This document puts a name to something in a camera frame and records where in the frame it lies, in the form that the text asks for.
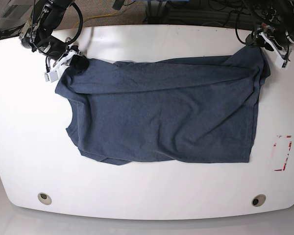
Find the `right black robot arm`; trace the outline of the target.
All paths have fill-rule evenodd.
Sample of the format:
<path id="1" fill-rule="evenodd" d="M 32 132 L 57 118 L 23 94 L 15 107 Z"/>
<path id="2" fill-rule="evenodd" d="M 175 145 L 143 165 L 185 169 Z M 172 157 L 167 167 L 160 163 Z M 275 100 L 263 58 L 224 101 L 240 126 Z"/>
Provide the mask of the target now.
<path id="1" fill-rule="evenodd" d="M 61 41 L 52 36 L 52 33 L 60 25 L 69 7 L 73 7 L 78 14 L 78 30 L 73 38 Z M 74 55 L 65 63 L 82 72 L 87 70 L 90 62 L 80 53 L 78 46 L 73 45 L 80 36 L 82 27 L 81 10 L 73 0 L 41 0 L 33 4 L 31 18 L 23 26 L 19 38 L 23 47 L 45 56 L 46 72 L 51 72 L 51 60 L 55 61 L 55 65 L 60 65 L 60 60 L 70 52 Z"/>

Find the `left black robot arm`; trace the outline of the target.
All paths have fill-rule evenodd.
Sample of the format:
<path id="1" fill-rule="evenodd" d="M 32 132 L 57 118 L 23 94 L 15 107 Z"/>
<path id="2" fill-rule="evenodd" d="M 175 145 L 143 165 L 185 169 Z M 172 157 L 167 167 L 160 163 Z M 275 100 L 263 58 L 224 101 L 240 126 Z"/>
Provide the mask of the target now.
<path id="1" fill-rule="evenodd" d="M 243 3 L 254 26 L 246 43 L 276 52 L 282 59 L 282 67 L 286 67 L 294 46 L 294 0 L 244 0 Z"/>

